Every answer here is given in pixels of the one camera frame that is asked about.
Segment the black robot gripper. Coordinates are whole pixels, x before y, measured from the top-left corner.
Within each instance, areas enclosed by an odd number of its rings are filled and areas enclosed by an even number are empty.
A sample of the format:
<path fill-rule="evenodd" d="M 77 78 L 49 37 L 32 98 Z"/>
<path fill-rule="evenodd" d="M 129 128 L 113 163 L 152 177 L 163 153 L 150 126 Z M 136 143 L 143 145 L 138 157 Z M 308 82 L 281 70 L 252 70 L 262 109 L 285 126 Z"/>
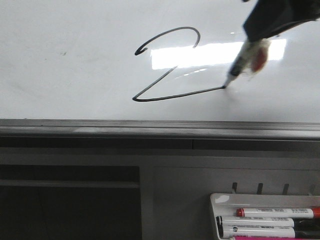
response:
<path fill-rule="evenodd" d="M 250 42 L 268 39 L 320 18 L 318 0 L 259 0 L 243 23 Z"/>

